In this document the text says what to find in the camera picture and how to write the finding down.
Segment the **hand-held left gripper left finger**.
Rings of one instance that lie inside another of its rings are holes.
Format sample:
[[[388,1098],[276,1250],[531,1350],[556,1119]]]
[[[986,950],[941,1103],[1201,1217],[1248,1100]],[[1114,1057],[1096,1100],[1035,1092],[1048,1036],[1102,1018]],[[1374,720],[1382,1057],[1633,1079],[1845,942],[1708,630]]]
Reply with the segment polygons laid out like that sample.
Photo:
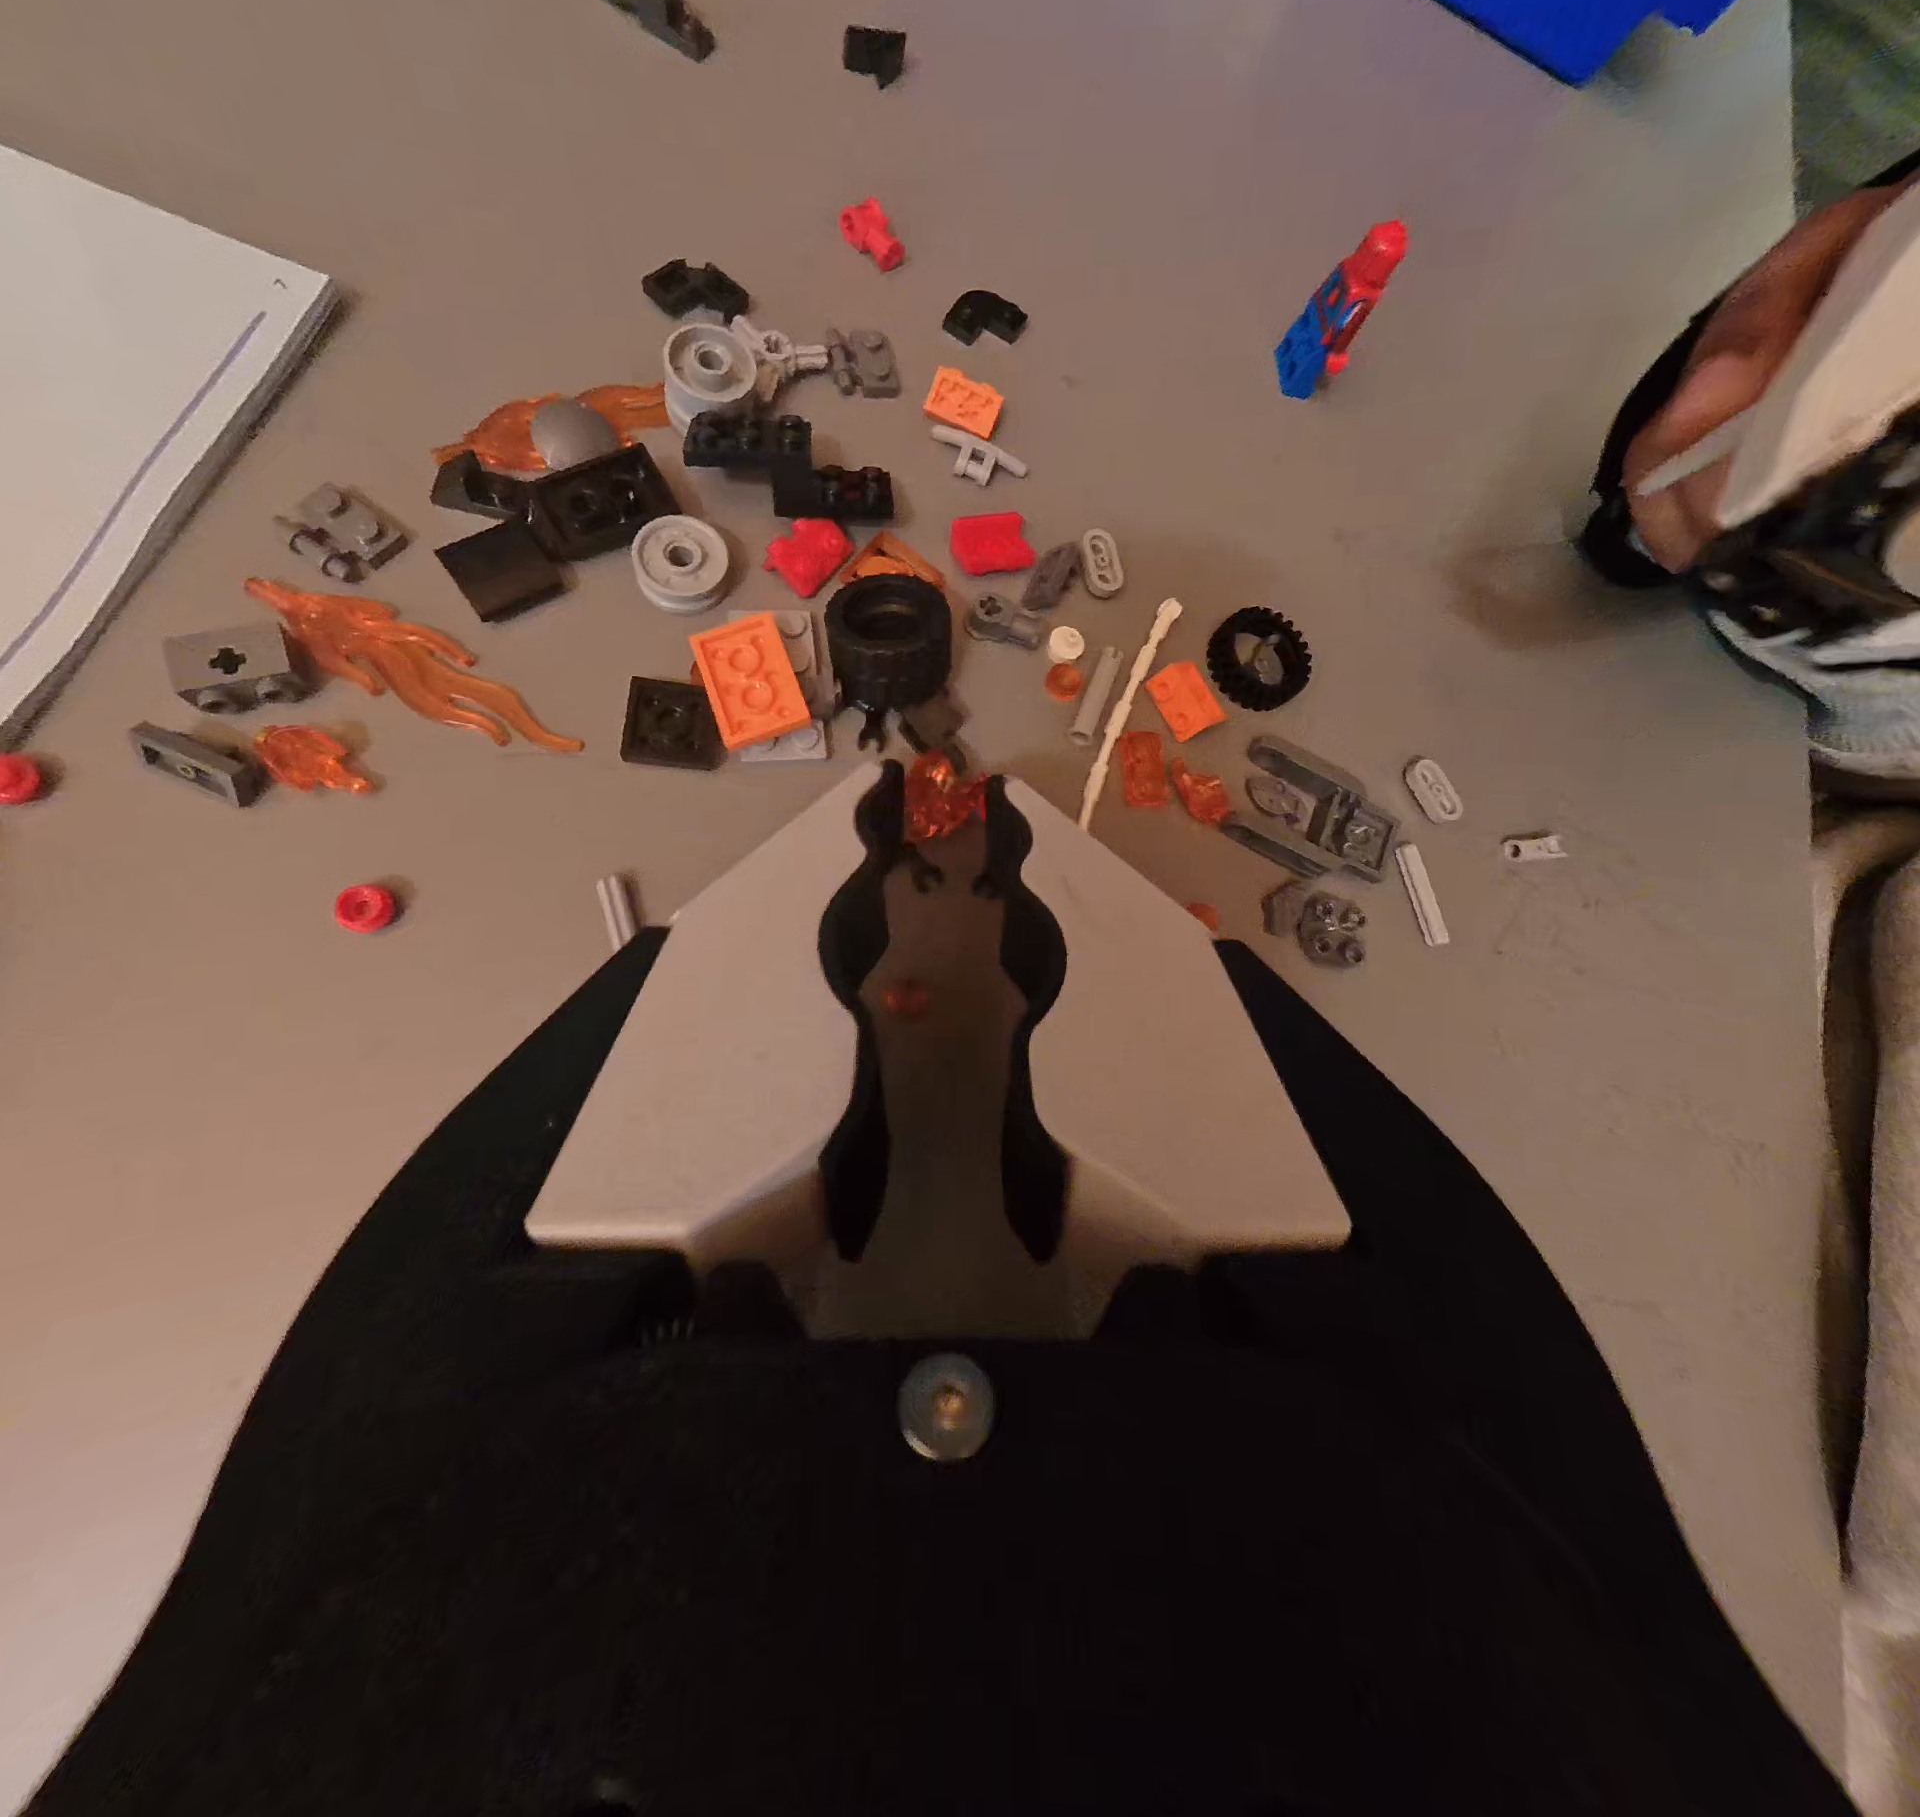
[[[891,1171],[866,987],[903,860],[903,767],[859,764],[684,904],[525,1213],[535,1245],[751,1262],[834,1326]]]

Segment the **black square lego plate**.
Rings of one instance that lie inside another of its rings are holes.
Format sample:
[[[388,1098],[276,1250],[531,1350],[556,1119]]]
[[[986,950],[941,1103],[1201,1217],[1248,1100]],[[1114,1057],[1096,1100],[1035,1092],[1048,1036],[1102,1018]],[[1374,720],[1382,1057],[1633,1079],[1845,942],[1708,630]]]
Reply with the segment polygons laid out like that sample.
[[[637,674],[629,681],[618,755],[637,766],[707,773],[730,748],[700,680]]]
[[[549,470],[522,494],[522,515],[541,550],[568,564],[629,549],[646,524],[681,512],[644,443]]]

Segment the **orange large lego plate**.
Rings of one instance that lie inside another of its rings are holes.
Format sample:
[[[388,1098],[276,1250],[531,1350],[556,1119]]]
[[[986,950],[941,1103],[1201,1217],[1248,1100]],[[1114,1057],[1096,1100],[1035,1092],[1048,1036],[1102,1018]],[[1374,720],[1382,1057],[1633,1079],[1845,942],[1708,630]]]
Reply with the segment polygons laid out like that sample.
[[[726,752],[744,753],[814,720],[774,613],[698,630],[688,647]]]

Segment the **light grey lego plate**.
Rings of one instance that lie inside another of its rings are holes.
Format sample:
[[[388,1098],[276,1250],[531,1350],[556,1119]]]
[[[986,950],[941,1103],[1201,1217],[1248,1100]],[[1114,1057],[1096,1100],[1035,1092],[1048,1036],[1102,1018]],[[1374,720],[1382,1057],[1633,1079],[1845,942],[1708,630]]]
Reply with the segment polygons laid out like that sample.
[[[761,610],[773,620],[808,703],[808,720],[797,728],[745,745],[736,753],[741,764],[801,764],[832,759],[832,717],[837,714],[837,681],[832,671],[828,636],[816,613],[806,609]]]

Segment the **black thin lego wheel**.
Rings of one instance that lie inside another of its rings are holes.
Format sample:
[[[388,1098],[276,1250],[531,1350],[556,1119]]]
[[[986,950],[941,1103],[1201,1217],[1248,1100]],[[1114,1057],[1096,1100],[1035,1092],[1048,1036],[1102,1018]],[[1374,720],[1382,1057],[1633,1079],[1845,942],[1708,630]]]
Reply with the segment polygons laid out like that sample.
[[[1314,655],[1284,610],[1242,605],[1213,630],[1207,674],[1232,706],[1268,716],[1304,692]]]

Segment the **black lego brick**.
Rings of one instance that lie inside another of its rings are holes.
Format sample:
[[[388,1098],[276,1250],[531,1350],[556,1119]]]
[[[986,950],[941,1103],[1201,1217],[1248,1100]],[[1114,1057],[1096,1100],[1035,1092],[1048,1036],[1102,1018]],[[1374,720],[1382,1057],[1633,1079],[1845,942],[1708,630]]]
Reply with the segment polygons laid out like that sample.
[[[895,476],[878,465],[841,467],[782,460],[771,468],[782,519],[883,528],[897,516]]]

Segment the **dark grey hinge lego piece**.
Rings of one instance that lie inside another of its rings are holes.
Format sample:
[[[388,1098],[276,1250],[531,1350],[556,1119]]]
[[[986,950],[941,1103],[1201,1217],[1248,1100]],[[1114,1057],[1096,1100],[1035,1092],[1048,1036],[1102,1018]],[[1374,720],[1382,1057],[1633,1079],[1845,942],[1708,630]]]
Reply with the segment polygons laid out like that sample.
[[[366,582],[410,544],[408,532],[365,496],[332,484],[309,492],[274,523],[296,557],[325,579],[347,586]]]

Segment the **black angled lego piece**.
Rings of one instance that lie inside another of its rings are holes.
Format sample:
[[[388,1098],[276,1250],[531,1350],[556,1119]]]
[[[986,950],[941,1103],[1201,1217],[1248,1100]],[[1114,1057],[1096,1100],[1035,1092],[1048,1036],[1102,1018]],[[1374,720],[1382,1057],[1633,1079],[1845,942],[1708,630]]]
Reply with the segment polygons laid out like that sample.
[[[677,320],[707,312],[734,322],[751,310],[748,288],[720,265],[669,259],[640,276],[640,290],[663,313]]]

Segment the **person's right hand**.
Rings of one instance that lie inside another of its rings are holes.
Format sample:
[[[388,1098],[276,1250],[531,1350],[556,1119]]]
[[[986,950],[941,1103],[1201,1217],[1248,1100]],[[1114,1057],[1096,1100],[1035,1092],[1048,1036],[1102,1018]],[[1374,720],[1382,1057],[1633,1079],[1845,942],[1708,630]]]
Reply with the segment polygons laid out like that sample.
[[[1614,550],[1645,557],[1630,564],[1633,573],[1681,575],[1714,539],[1719,470],[1699,468],[1664,490],[1648,490],[1648,474],[1759,400],[1838,265],[1915,179],[1916,156],[1908,156],[1903,171],[1885,171],[1794,221],[1636,383],[1594,479],[1632,532]]]

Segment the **black wide rubber tire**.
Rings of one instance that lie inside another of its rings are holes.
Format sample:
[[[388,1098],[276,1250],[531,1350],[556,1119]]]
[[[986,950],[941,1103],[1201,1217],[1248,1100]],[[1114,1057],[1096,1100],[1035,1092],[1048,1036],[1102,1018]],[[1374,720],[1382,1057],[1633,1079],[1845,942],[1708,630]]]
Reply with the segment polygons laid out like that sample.
[[[941,695],[953,668],[953,609],[911,575],[861,578],[825,609],[828,653],[846,703],[903,712]]]

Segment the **transparent orange long flame piece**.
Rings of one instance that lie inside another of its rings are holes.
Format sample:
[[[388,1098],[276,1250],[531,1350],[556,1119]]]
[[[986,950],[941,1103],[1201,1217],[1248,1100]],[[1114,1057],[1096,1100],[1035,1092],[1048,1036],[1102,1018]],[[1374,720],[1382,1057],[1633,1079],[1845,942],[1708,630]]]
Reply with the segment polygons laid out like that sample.
[[[373,696],[391,695],[413,714],[496,746],[523,741],[562,755],[587,748],[579,736],[544,725],[519,690],[482,676],[476,655],[453,636],[405,620],[393,605],[264,578],[247,578],[244,588],[328,678]]]

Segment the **light grey wheel hub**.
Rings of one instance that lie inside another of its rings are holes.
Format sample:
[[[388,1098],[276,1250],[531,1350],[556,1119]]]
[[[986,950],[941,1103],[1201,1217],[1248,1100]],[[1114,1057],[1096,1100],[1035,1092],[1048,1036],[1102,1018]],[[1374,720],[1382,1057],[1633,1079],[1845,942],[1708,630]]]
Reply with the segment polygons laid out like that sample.
[[[736,575],[726,534],[688,512],[648,521],[632,537],[631,563],[639,595],[675,614],[713,610]]]
[[[663,408],[683,432],[703,411],[749,408],[757,389],[757,352],[725,322],[690,320],[662,343]]]

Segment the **red blue minifigure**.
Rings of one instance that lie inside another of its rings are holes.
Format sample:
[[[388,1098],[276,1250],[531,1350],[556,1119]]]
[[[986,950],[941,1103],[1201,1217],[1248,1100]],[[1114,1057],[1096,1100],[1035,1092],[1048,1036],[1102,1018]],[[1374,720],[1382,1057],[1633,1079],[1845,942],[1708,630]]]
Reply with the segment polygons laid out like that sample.
[[[1406,249],[1406,221],[1388,220],[1371,224],[1360,245],[1337,262],[1275,345],[1284,397],[1307,401],[1347,369],[1360,330],[1406,262]]]

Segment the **dark grey technic brick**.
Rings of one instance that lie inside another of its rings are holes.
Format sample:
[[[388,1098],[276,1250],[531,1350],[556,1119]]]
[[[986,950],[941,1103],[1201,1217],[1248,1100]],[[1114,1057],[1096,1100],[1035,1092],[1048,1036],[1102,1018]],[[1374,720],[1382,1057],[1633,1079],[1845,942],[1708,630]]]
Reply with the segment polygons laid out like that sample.
[[[315,696],[322,676],[276,622],[168,636],[163,668],[177,696],[214,717]]]

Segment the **dark grey technic frame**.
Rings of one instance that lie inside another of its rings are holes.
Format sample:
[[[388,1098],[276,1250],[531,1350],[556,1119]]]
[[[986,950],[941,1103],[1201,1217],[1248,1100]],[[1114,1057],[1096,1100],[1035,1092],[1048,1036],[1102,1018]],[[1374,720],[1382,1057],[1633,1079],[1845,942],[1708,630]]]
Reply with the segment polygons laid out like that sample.
[[[1385,881],[1402,827],[1352,773],[1272,734],[1250,738],[1246,759],[1246,808],[1221,821],[1225,837],[1304,881]]]

